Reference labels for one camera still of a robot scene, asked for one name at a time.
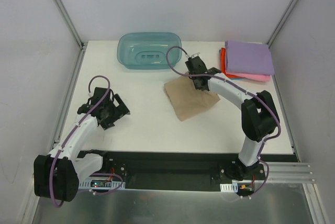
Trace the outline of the beige t shirt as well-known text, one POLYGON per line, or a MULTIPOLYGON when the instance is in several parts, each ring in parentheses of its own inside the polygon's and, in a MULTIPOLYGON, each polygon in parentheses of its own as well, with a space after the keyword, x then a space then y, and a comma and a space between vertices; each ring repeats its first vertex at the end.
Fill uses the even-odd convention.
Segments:
POLYGON ((165 83, 164 91, 180 121, 206 112, 220 101, 216 93, 197 90, 192 80, 186 76, 165 83))

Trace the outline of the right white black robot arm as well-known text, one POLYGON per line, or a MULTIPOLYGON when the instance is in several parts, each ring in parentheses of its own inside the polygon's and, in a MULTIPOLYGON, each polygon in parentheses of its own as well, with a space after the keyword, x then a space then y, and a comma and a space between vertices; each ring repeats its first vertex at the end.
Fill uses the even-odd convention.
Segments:
POLYGON ((219 69, 208 69, 199 56, 189 57, 185 64, 196 89, 214 92, 240 109, 245 139, 238 155, 240 163, 236 165, 236 175, 248 179, 254 173, 254 165, 260 159, 265 142, 281 134, 280 119, 272 95, 268 91, 249 92, 219 69))

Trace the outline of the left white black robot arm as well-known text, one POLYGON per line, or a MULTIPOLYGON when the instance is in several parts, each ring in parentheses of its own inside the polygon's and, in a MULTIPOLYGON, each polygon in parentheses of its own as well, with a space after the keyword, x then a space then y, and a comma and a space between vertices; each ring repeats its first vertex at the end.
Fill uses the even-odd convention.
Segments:
POLYGON ((110 129, 130 110, 111 89, 96 87, 93 95, 77 110, 75 122, 66 137, 46 155, 33 163, 36 196, 70 202, 79 185, 92 174, 106 176, 116 170, 109 163, 107 151, 90 150, 79 154, 84 145, 101 131, 110 129))

